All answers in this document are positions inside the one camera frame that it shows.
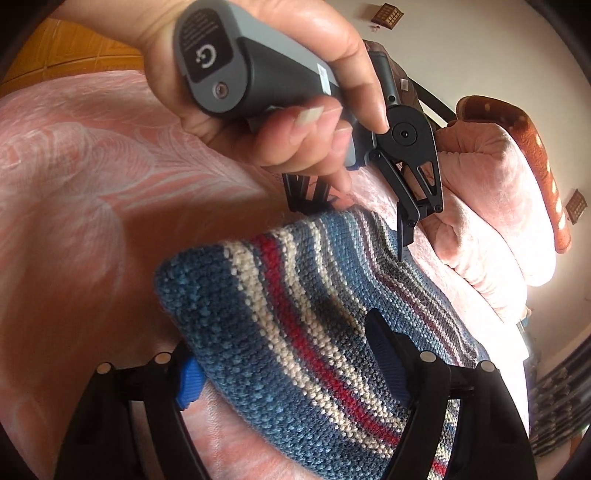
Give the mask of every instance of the hand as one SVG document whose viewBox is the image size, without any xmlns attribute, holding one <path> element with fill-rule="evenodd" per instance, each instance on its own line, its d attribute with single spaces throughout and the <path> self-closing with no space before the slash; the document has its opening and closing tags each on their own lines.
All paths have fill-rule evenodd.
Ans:
<svg viewBox="0 0 591 480">
<path fill-rule="evenodd" d="M 376 133 L 388 130 L 385 105 L 363 41 L 353 26 L 323 0 L 231 0 L 298 41 L 332 67 L 358 120 Z M 275 173 L 322 176 L 342 192 L 350 188 L 343 163 L 351 126 L 331 97 L 275 112 L 256 135 L 245 122 L 200 111 L 175 63 L 173 32 L 188 0 L 66 0 L 56 18 L 74 21 L 139 49 L 157 98 L 176 113 L 185 131 L 236 161 Z"/>
</svg>

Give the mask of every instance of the label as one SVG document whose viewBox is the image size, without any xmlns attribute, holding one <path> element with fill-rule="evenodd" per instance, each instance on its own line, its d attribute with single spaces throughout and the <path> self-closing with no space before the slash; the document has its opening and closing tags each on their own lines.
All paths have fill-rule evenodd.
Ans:
<svg viewBox="0 0 591 480">
<path fill-rule="evenodd" d="M 326 95 L 332 95 L 332 92 L 330 91 L 329 74 L 320 63 L 317 63 L 317 65 L 318 65 L 318 73 L 320 75 L 320 83 L 322 84 L 322 91 Z"/>
<path fill-rule="evenodd" d="M 233 51 L 222 20 L 215 10 L 203 8 L 183 23 L 179 47 L 191 80 L 195 83 L 232 61 Z"/>
</svg>

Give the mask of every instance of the screw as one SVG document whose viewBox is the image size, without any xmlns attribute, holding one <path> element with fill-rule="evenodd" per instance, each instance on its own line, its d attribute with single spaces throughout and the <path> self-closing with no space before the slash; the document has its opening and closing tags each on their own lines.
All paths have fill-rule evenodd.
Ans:
<svg viewBox="0 0 591 480">
<path fill-rule="evenodd" d="M 213 88 L 213 94 L 218 100 L 223 100 L 226 98 L 229 92 L 230 90 L 228 89 L 228 86 L 223 82 L 218 82 Z"/>
<path fill-rule="evenodd" d="M 111 364 L 109 362 L 104 362 L 96 367 L 96 373 L 99 375 L 107 374 L 111 371 Z"/>
<path fill-rule="evenodd" d="M 421 360 L 427 364 L 432 364 L 436 359 L 437 357 L 433 352 L 421 352 Z"/>
<path fill-rule="evenodd" d="M 158 355 L 156 355 L 156 357 L 154 358 L 154 361 L 159 365 L 165 365 L 168 362 L 170 362 L 171 358 L 172 358 L 172 356 L 170 355 L 170 353 L 162 352 L 162 353 L 159 353 Z"/>
<path fill-rule="evenodd" d="M 496 370 L 495 364 L 493 362 L 489 362 L 488 360 L 484 360 L 480 364 L 480 368 L 482 368 L 485 372 L 493 373 Z"/>
</svg>

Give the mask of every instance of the striped knitted fabric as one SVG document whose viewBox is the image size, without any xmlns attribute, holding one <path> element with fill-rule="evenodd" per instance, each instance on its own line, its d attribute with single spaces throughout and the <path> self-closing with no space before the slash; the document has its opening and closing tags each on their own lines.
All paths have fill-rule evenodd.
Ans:
<svg viewBox="0 0 591 480">
<path fill-rule="evenodd" d="M 449 364 L 488 358 L 412 258 L 396 262 L 396 232 L 359 207 L 189 250 L 155 284 L 234 409 L 326 479 L 379 480 L 408 416 L 365 340 L 368 310 Z M 430 479 L 445 474 L 458 406 L 449 403 Z"/>
</svg>

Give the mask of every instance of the pink blanket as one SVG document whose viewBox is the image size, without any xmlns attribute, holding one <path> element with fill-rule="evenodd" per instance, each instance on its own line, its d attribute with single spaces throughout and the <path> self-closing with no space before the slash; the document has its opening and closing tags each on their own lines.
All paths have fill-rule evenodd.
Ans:
<svg viewBox="0 0 591 480">
<path fill-rule="evenodd" d="M 359 202 L 395 228 L 371 169 Z M 178 333 L 152 272 L 190 246 L 267 231 L 296 215 L 280 179 L 185 134 L 137 72 L 56 79 L 0 100 L 0 421 L 51 478 L 93 369 L 147 362 Z M 411 251 L 501 369 L 527 425 L 523 344 L 417 229 Z M 185 413 L 213 479 L 312 478 L 258 437 L 211 386 Z"/>
</svg>

